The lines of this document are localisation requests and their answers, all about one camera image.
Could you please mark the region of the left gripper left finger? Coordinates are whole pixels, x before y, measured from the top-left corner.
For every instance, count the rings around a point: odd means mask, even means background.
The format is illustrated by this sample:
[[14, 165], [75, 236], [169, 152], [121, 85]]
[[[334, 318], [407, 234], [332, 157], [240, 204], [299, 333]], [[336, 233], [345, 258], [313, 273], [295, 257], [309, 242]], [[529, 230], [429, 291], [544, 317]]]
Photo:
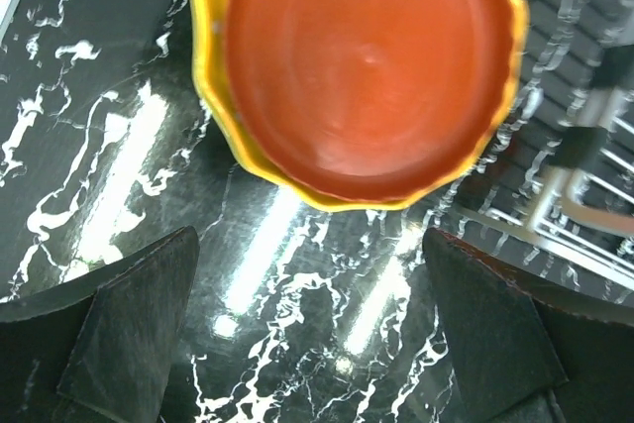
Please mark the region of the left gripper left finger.
[[156, 422], [197, 269], [183, 227], [1, 306], [4, 422]]

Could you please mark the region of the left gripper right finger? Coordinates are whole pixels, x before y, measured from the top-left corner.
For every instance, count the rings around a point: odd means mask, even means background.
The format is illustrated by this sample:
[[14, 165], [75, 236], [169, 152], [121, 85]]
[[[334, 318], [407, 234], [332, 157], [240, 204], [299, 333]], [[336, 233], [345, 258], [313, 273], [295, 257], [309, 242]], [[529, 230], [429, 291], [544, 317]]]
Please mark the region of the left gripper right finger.
[[422, 246], [470, 421], [632, 421], [632, 308], [437, 229]]

